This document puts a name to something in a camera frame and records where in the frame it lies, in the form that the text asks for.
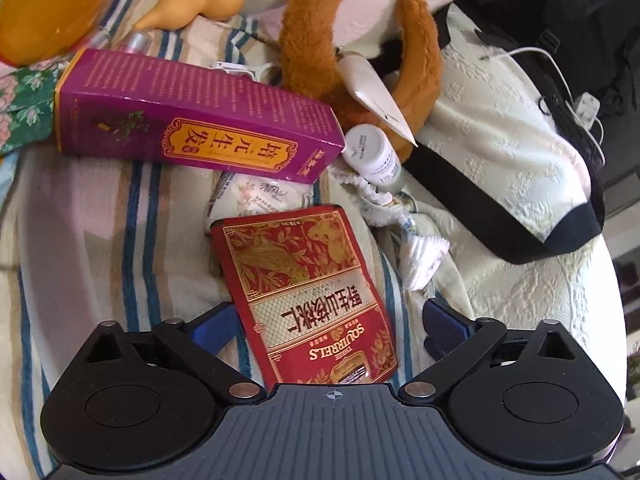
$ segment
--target purple box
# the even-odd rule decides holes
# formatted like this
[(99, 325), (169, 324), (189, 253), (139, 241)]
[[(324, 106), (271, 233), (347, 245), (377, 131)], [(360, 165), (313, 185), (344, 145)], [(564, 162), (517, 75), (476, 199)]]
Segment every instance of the purple box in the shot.
[(177, 61), (80, 51), (55, 99), (58, 149), (311, 183), (344, 148), (331, 108)]

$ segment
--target small packet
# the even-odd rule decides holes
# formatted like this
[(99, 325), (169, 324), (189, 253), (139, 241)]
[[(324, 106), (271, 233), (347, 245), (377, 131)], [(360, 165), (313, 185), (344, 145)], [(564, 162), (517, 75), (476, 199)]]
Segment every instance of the small packet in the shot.
[(312, 205), (313, 196), (312, 184), (225, 172), (209, 199), (205, 232), (223, 218), (304, 209)]

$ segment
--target orange plush tail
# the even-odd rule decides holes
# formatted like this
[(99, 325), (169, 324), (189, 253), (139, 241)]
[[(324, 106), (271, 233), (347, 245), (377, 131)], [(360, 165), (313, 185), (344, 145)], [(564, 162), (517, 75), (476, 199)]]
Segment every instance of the orange plush tail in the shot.
[[(392, 95), (415, 134), (440, 94), (442, 56), (438, 29), (424, 0), (397, 0), (395, 14), (402, 29), (402, 66)], [(413, 149), (411, 144), (391, 131), (386, 134), (400, 161), (407, 160)]]
[[(369, 123), (382, 128), (402, 162), (412, 145), (357, 103), (337, 69), (333, 43), (335, 15), (342, 0), (289, 0), (280, 33), (285, 88), (329, 104), (344, 131)], [(403, 53), (394, 100), (412, 132), (424, 124), (440, 92), (442, 58), (438, 29), (424, 0), (396, 1)]]
[(342, 1), (289, 0), (280, 31), (285, 88), (328, 104), (336, 100), (336, 92), (346, 91), (333, 41), (335, 15)]

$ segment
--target white charging cable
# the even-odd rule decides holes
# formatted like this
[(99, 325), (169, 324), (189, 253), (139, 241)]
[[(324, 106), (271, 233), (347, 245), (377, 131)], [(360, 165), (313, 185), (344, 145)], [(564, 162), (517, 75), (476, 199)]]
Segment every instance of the white charging cable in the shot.
[[(562, 79), (562, 82), (564, 83), (564, 88), (566, 89), (567, 94), (569, 95), (569, 98), (571, 99), (571, 102), (574, 102), (574, 96), (571, 93), (571, 89), (569, 88), (569, 84), (566, 82), (566, 79), (564, 78), (564, 75), (562, 75), (562, 71), (560, 70), (560, 67), (558, 66), (558, 64), (556, 63), (556, 60), (553, 58), (553, 56), (551, 56), (551, 54), (549, 54), (545, 49), (543, 48), (539, 48), (536, 46), (523, 46), (520, 48), (516, 48), (514, 50), (510, 50), (509, 52), (503, 52), (501, 54), (493, 54), (490, 56), (481, 56), (480, 59), (483, 61), (487, 61), (487, 60), (497, 60), (503, 57), (511, 57), (514, 54), (520, 54), (522, 52), (533, 52), (536, 54), (542, 54), (543, 56), (545, 56), (550, 62), (551, 64), (554, 66), (554, 68), (556, 69), (556, 72), (558, 72), (558, 75), (560, 76), (560, 79)], [(578, 115), (575, 113), (574, 111), (574, 107), (571, 103), (565, 101), (564, 104), (566, 105), (566, 107), (569, 109), (569, 111), (571, 112), (571, 115), (574, 116), (574, 120), (575, 123), (578, 124), (578, 126), (580, 126), (586, 133), (587, 138), (591, 141), (591, 143), (593, 144), (594, 148), (596, 149), (596, 152), (598, 153), (598, 156), (600, 157), (600, 160), (602, 162), (602, 165), (605, 165), (605, 158), (604, 158), (604, 153), (602, 152), (602, 148), (600, 147), (600, 145), (602, 144), (602, 141), (604, 140), (604, 127), (602, 126), (602, 123), (600, 122), (599, 118), (595, 118), (595, 122), (598, 123), (598, 126), (600, 127), (600, 140), (597, 141), (595, 139), (595, 137), (593, 137), (593, 135), (591, 135), (591, 132), (589, 131), (589, 129), (583, 124), (583, 122), (580, 120), (580, 118), (578, 117)]]

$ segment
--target black plastic device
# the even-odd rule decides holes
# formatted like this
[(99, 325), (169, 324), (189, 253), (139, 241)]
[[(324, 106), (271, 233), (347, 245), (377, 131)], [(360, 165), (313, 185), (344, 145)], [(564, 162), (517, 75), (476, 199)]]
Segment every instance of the black plastic device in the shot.
[(564, 327), (474, 322), (404, 384), (259, 384), (180, 320), (96, 327), (42, 410), (51, 480), (605, 480), (620, 400)]

